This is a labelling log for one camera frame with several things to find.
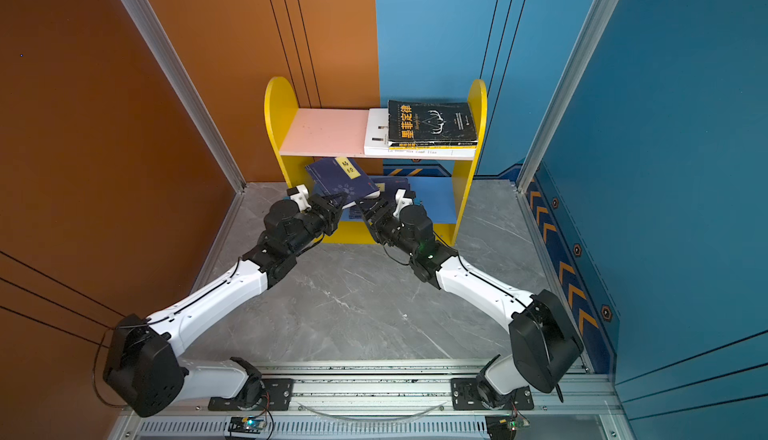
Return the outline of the navy book rearmost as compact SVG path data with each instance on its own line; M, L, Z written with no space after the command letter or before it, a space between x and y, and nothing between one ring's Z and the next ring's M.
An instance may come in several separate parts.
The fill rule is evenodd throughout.
M346 208L363 198L380 196L379 187L351 158L345 156L324 157L305 166L314 182L313 192L328 195L339 192L348 194Z

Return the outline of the white book brown pattern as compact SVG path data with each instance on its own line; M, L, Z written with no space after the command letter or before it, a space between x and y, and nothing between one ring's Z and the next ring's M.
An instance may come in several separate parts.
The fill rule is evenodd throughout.
M364 138L364 154L366 156L416 160L472 160L475 156L475 149L389 150L388 117L388 110L386 110L386 108L371 108L371 110L368 111L366 134Z

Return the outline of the yellow cartoon cover book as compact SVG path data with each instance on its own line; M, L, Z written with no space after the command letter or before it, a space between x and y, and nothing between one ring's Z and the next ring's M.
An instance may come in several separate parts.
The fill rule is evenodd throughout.
M477 142L458 142L458 143L431 143L431 142L390 142L389 150L474 150Z

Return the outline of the black book yellow title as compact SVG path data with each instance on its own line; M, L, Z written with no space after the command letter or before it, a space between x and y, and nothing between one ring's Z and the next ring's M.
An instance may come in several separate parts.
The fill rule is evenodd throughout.
M387 141L392 148L476 146L478 133L467 102L388 102Z

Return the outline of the navy book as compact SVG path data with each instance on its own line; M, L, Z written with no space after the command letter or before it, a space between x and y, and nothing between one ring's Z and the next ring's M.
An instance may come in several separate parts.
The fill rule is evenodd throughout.
M379 187L380 197L394 200L398 190L410 190L408 177L402 176L374 176L372 181Z

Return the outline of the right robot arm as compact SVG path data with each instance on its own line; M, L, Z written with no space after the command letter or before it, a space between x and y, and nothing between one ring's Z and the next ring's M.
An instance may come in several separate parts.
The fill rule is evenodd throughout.
M435 232L410 191L398 193L397 201L358 202L374 241L406 253L419 280L464 299L508 332L511 353L492 358L476 376L481 400L491 409L503 408L524 388L562 398L559 383L584 344L558 296L547 289L534 294L513 287L474 267Z

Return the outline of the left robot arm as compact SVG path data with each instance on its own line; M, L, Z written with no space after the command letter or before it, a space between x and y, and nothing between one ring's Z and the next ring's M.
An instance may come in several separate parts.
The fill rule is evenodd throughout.
M182 400L218 398L250 410L265 388L261 372L232 357L210 362L185 358L189 346L244 302L282 280L298 258L336 232L348 196L306 194L301 187L275 202L254 248L216 280L145 318L124 317L114 328L103 381L143 417Z

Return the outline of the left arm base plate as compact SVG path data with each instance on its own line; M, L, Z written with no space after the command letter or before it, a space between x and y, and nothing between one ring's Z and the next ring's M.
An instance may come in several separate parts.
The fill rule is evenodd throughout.
M209 411L287 411L293 395L292 378L262 378L248 381L244 390L233 398L212 397Z

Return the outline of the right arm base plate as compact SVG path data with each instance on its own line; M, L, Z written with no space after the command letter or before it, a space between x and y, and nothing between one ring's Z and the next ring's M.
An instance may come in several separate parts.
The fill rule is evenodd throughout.
M465 410L518 410L531 411L535 405L528 387L498 394L486 382L476 378L453 378L450 381L453 408Z

